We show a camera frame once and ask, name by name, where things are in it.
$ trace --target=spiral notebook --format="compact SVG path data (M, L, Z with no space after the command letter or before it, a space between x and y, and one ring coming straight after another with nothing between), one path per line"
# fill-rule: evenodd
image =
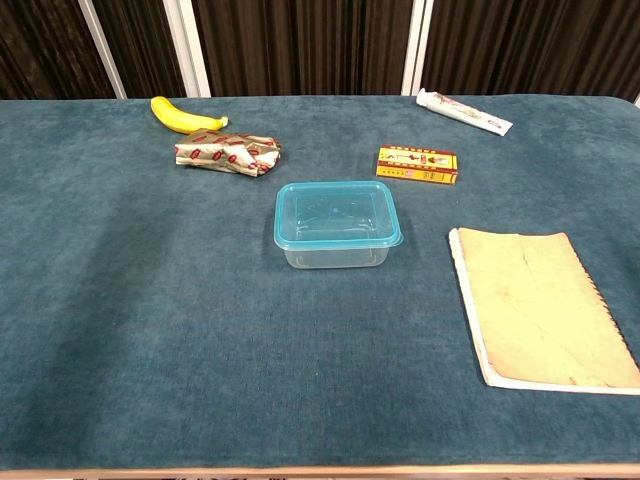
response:
M449 233L488 385L640 395L640 369L564 233Z

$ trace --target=yellow banana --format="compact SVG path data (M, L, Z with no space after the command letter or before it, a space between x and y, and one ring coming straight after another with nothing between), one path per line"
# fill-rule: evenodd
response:
M174 107L165 97L153 97L151 110L162 124L180 133L193 133L200 128L220 130L229 123L228 117L213 118L187 113Z

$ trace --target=clear plastic container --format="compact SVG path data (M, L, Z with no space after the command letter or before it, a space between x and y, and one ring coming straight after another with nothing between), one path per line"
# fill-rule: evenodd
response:
M374 267L402 243L391 192L376 181L285 185L273 236L295 268Z

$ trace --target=toothpaste tube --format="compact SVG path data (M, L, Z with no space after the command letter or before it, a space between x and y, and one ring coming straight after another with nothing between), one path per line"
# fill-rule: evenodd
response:
M513 126L511 122L481 112L463 103L456 102L438 92L425 92L424 88L418 92L416 103L421 107L428 108L441 115L497 133L500 136L504 136Z

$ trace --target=candy wrapper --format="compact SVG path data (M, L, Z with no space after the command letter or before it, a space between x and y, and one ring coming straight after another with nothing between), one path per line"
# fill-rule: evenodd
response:
M220 172L263 175L280 159L280 144L272 137L197 130L176 143L176 165Z

